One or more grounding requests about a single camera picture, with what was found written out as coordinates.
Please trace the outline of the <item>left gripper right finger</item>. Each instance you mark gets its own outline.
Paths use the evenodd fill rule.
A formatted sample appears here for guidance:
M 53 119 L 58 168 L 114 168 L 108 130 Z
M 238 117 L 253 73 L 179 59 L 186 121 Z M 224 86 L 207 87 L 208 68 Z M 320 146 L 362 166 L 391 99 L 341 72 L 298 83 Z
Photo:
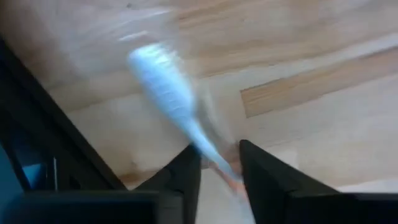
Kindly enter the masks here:
M 339 192 L 245 139 L 239 155 L 256 224 L 398 224 L 398 194 Z

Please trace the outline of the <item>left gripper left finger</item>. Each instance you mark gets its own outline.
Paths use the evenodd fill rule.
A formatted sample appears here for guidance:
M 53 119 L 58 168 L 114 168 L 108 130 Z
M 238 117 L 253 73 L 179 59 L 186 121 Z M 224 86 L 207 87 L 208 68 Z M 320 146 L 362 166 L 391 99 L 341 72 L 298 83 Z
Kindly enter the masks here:
M 19 194 L 0 210 L 0 224 L 195 224 L 200 165 L 187 146 L 133 190 Z

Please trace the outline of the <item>black aluminium table frame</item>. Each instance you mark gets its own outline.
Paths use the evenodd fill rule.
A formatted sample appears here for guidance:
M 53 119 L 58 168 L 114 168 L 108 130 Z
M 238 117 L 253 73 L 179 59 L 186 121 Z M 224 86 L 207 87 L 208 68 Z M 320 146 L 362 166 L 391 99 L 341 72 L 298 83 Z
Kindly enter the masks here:
M 60 180 L 84 189 L 125 190 L 95 149 L 0 37 L 0 109 L 56 161 Z

